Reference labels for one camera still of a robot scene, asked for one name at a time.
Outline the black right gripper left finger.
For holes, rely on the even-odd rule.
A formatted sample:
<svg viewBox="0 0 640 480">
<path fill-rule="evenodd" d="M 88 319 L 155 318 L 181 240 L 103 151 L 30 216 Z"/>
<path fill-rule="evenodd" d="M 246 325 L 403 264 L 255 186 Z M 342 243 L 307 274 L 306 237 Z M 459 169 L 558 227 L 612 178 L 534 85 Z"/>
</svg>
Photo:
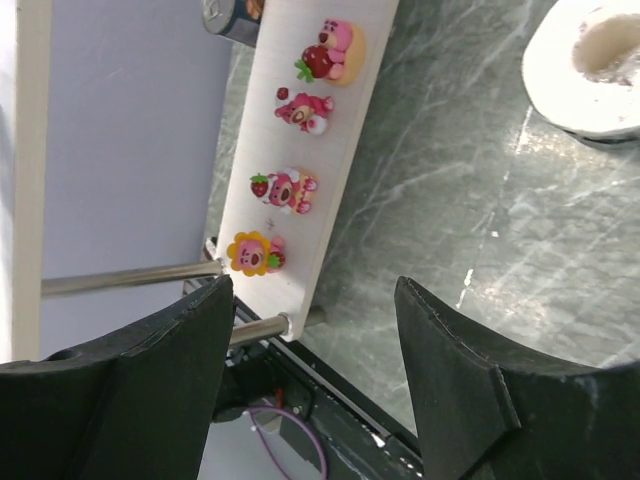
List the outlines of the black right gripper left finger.
<svg viewBox="0 0 640 480">
<path fill-rule="evenodd" d="M 1 367 L 5 479 L 194 479 L 234 323 L 219 277 L 41 361 Z"/>
</svg>

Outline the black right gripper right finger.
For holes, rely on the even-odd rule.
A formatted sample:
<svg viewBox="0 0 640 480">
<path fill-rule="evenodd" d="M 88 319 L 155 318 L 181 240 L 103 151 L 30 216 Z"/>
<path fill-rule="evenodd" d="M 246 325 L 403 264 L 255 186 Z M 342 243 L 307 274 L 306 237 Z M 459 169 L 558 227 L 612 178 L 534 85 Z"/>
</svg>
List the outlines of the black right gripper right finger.
<svg viewBox="0 0 640 480">
<path fill-rule="evenodd" d="M 394 293 L 429 479 L 635 479 L 639 365 L 599 369 L 517 343 L 400 277 Z"/>
</svg>

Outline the yellow pink lion toy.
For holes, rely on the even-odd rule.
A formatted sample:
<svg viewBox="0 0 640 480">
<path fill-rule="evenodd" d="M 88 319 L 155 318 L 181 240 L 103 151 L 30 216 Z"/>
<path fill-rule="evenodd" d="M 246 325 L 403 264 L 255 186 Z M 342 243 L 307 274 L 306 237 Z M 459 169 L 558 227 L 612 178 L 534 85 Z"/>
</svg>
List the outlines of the yellow pink lion toy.
<svg viewBox="0 0 640 480">
<path fill-rule="evenodd" d="M 286 263 L 285 240 L 267 238 L 258 231 L 239 232 L 227 247 L 230 268 L 247 277 L 264 276 L 281 270 Z"/>
</svg>

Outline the strawberry cake toy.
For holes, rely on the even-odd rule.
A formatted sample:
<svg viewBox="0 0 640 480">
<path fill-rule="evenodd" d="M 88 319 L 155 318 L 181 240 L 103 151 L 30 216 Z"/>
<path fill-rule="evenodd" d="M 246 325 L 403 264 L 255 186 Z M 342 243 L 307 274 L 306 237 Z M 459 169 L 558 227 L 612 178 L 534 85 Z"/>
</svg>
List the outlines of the strawberry cake toy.
<svg viewBox="0 0 640 480">
<path fill-rule="evenodd" d="M 286 167 L 250 177 L 250 190 L 265 205 L 285 214 L 307 214 L 318 190 L 316 177 L 297 167 Z"/>
</svg>

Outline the pink red mushroom toy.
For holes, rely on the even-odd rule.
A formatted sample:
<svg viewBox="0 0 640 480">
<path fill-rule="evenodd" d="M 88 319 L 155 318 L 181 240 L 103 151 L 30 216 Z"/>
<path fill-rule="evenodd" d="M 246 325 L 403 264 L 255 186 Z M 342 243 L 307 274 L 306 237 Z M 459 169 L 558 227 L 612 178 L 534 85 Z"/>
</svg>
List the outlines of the pink red mushroom toy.
<svg viewBox="0 0 640 480">
<path fill-rule="evenodd" d="M 303 132 L 319 136 L 327 130 L 334 107 L 335 102 L 331 96 L 320 97 L 280 87 L 275 95 L 274 115 Z"/>
</svg>

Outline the pink donut toy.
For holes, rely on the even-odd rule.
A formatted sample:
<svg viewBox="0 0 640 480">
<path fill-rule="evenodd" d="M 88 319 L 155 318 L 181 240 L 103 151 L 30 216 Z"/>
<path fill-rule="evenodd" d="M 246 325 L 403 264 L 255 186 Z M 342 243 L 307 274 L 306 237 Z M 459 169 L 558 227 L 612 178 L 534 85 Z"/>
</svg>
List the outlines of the pink donut toy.
<svg viewBox="0 0 640 480">
<path fill-rule="evenodd" d="M 366 49 L 366 37 L 358 25 L 328 18 L 316 43 L 307 46 L 294 63 L 296 77 L 306 83 L 321 80 L 333 86 L 348 86 L 364 65 Z"/>
</svg>

